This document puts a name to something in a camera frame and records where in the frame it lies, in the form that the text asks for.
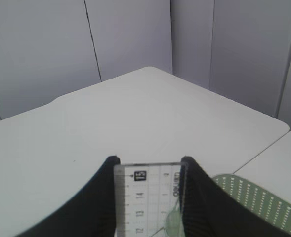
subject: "green perforated object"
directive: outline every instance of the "green perforated object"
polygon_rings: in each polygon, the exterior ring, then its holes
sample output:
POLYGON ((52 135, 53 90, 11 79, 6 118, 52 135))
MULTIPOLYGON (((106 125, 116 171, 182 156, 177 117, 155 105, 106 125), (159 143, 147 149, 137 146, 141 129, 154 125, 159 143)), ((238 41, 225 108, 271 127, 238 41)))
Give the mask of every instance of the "green perforated object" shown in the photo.
POLYGON ((213 177, 213 180, 242 206, 291 234, 291 205, 289 203, 237 175, 218 175, 213 177))

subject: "white desk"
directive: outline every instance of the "white desk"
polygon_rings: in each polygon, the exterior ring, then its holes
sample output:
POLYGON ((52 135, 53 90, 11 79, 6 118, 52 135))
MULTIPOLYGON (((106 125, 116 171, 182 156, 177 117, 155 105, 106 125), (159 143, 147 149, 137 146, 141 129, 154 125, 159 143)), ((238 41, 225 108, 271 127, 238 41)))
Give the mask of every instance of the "white desk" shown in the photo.
POLYGON ((110 155, 122 163, 196 158, 232 173, 286 134, 274 118, 148 67, 0 122, 0 237, 69 200, 110 155))
POLYGON ((236 175, 291 204, 291 132, 241 168, 236 175))

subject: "tabletop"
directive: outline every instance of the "tabletop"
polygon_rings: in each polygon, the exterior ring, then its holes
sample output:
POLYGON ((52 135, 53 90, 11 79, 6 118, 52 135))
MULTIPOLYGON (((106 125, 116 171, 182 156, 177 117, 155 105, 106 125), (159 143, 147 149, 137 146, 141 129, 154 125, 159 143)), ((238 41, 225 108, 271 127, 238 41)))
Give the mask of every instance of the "tabletop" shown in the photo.
POLYGON ((291 132, 236 172, 291 204, 291 132))
POLYGON ((61 96, 0 121, 0 237, 73 197, 106 157, 233 173, 289 127, 153 67, 61 96))

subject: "ruler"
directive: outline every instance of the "ruler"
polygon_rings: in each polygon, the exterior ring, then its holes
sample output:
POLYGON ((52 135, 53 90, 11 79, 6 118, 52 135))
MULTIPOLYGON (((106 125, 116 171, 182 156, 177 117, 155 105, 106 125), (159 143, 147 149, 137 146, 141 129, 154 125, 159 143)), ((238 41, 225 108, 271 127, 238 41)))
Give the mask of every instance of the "ruler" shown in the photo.
POLYGON ((184 237, 180 175, 183 163, 116 165, 117 237, 184 237))

